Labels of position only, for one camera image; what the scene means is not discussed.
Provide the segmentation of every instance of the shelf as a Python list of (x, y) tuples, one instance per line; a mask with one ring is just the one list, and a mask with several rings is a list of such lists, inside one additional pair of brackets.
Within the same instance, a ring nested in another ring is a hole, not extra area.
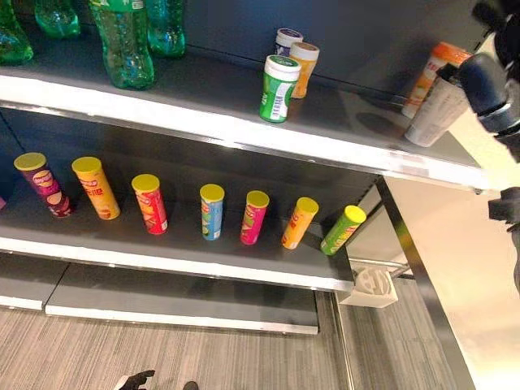
[(318, 333), (314, 293), (221, 279), (71, 264), (45, 312), (93, 319)]
[(431, 148), (408, 142), (409, 120), (396, 107), (311, 84), (293, 101), (287, 122), (258, 117), (262, 73), (188, 54), (154, 59), (156, 85), (128, 91), (110, 85), (95, 33), (50, 40), (26, 27), (35, 59), (0, 68), (0, 106), (212, 142), (387, 176), (486, 189), (476, 162), (450, 135)]
[(352, 273), (346, 251), (327, 257), (319, 250), (322, 229), (312, 224), (295, 250), (280, 239), (281, 219), (266, 219), (256, 245), (240, 242), (242, 212), (226, 210), (223, 234), (207, 241), (201, 233), (198, 204), (166, 203), (166, 233), (146, 232), (134, 196), (119, 201), (122, 213), (114, 220), (98, 218), (82, 196), (76, 211), (56, 219), (28, 184), (18, 182), (0, 213), (0, 249), (70, 261), (204, 275), (301, 288), (350, 291)]
[(0, 305), (43, 310), (66, 268), (66, 262), (0, 253)]

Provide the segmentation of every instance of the orange can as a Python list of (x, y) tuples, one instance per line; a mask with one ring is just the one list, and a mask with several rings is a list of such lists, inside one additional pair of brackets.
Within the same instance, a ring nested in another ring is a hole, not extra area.
[(136, 192), (137, 203), (141, 208), (146, 230), (151, 234), (163, 234), (168, 227), (159, 185), (158, 177), (148, 173), (137, 175), (132, 180), (132, 187)]
[(89, 195), (99, 218), (114, 219), (119, 217), (121, 211), (106, 180), (101, 161), (95, 157), (81, 157), (74, 160), (72, 170), (78, 176), (84, 191)]
[(451, 63), (454, 67), (460, 67), (469, 57), (471, 57), (470, 53), (446, 42), (441, 42), (434, 47), (431, 51), (430, 59), (428, 59), (421, 76), (415, 83), (414, 89), (412, 89), (408, 100), (403, 106), (403, 115), (408, 118), (415, 116), (417, 110), (421, 104), (423, 104), (423, 100), (430, 90), (430, 87), (433, 85), (433, 81), (436, 79), (439, 69), (447, 63)]
[(314, 199), (309, 197), (298, 199), (291, 220), (282, 236), (282, 245), (285, 248), (295, 249), (298, 246), (318, 209), (319, 205)]

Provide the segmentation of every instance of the floor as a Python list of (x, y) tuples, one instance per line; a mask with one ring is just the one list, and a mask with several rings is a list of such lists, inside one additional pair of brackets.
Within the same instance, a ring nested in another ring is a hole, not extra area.
[[(413, 280), (381, 310), (342, 306), (355, 390), (452, 389), (448, 365)], [(106, 323), (0, 309), (0, 388), (112, 390), (155, 369), (149, 390), (347, 388), (329, 295), (317, 292), (320, 334), (282, 336), (194, 327)]]
[(354, 389), (456, 388), (415, 280), (394, 285), (399, 301), (383, 309), (340, 308)]
[(194, 327), (106, 323), (0, 309), (0, 388), (112, 390), (155, 369), (149, 390), (346, 388), (329, 295), (317, 293), (320, 334), (283, 336)]

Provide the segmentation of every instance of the green can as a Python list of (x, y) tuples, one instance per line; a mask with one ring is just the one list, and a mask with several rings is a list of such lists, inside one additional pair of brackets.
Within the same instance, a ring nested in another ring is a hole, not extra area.
[(263, 95), (260, 117), (274, 123), (287, 119), (294, 86), (300, 76), (301, 65), (294, 59), (270, 55), (263, 74)]
[(330, 232), (319, 246), (324, 254), (331, 256), (348, 240), (363, 222), (366, 214), (357, 206), (346, 206)]

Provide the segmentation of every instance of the soda bottle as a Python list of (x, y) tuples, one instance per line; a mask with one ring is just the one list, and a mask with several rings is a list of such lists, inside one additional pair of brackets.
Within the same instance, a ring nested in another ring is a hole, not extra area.
[(34, 15), (49, 37), (61, 39), (80, 35), (80, 22), (70, 0), (36, 0)]
[(33, 48), (18, 24), (11, 0), (0, 0), (0, 64), (17, 65), (33, 57)]
[(146, 0), (148, 43), (155, 54), (179, 58), (186, 51), (184, 0)]
[(145, 89), (154, 82), (142, 0), (90, 0), (103, 44), (105, 69), (118, 88)]

